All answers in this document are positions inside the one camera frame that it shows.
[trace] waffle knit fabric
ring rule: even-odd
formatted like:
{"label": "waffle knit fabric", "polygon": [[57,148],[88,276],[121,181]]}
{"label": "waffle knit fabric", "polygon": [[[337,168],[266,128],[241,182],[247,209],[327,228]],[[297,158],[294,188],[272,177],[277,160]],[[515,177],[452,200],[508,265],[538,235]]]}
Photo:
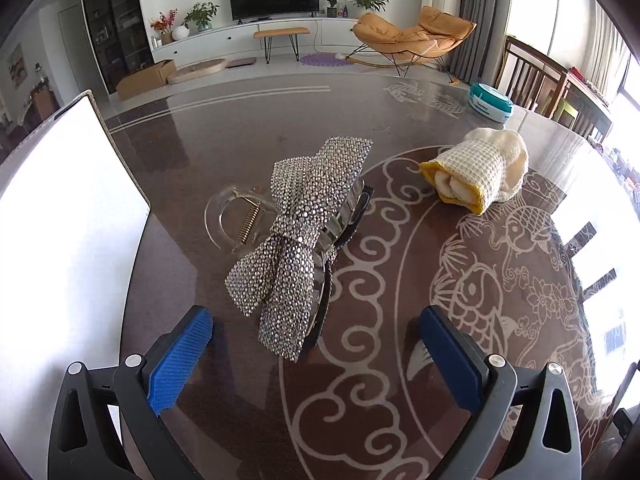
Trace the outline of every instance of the waffle knit fabric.
{"label": "waffle knit fabric", "polygon": [[529,153],[516,132],[476,128],[457,146],[422,162],[420,171],[443,202],[481,215],[492,202],[506,202],[520,190]]}

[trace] purple rug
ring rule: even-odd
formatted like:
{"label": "purple rug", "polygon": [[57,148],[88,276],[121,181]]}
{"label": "purple rug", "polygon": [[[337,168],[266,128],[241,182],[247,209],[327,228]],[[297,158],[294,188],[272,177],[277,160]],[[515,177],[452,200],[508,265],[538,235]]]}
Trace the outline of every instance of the purple rug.
{"label": "purple rug", "polygon": [[307,54],[300,58],[300,63],[311,66],[347,66],[351,63],[337,59],[335,54]]}

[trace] cardboard box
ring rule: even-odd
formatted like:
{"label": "cardboard box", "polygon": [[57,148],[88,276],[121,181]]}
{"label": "cardboard box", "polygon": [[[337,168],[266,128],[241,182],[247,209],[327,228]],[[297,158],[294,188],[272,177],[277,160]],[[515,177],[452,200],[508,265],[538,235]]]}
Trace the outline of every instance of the cardboard box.
{"label": "cardboard box", "polygon": [[166,85],[166,79],[175,72],[172,60],[159,61],[155,65],[138,70],[126,76],[116,86],[121,101]]}

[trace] orange lounge chair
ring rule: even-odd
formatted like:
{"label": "orange lounge chair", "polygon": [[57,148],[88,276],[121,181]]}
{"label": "orange lounge chair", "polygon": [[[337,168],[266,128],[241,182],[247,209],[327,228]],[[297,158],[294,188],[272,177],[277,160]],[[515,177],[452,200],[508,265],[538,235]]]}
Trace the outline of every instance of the orange lounge chair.
{"label": "orange lounge chair", "polygon": [[[412,64],[429,59],[444,66],[442,56],[465,41],[476,28],[475,23],[428,6],[422,8],[418,22],[415,27],[400,29],[373,12],[364,14],[353,26],[353,33],[363,45],[349,57],[371,48],[391,61],[398,75],[406,76]],[[406,68],[402,67],[404,63],[408,63]]]}

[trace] metal spring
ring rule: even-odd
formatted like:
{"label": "metal spring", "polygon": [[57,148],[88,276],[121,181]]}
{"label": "metal spring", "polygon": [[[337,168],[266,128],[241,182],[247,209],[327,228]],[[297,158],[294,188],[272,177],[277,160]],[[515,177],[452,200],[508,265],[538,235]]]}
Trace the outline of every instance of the metal spring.
{"label": "metal spring", "polygon": [[249,239],[251,229],[254,228],[255,220],[258,218],[258,214],[260,213],[260,202],[252,202],[251,200],[244,197],[242,199],[251,204],[251,209],[244,219],[244,223],[242,224],[240,232],[238,233],[238,242],[240,242],[242,245],[246,245],[246,241]]}

